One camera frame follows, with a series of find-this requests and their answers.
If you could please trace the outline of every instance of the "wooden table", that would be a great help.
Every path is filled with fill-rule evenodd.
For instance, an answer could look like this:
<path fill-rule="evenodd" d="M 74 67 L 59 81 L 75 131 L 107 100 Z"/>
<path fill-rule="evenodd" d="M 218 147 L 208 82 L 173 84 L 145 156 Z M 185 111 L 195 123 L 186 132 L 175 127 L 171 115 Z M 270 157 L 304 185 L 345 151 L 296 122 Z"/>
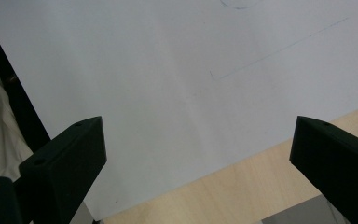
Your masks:
<path fill-rule="evenodd" d="M 358 110 L 332 123 L 358 136 Z M 290 163 L 292 140 L 107 218 L 105 224 L 255 223 L 320 195 Z"/>

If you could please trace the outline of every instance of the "screw hole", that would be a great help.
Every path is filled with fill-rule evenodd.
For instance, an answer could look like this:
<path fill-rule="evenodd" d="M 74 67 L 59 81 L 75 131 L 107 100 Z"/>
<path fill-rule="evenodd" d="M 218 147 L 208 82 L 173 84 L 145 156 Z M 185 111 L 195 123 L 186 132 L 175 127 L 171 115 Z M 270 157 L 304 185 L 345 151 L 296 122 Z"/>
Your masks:
<path fill-rule="evenodd" d="M 43 165 L 43 163 L 45 163 L 46 160 L 45 159 L 38 159 L 34 162 L 34 165 Z"/>

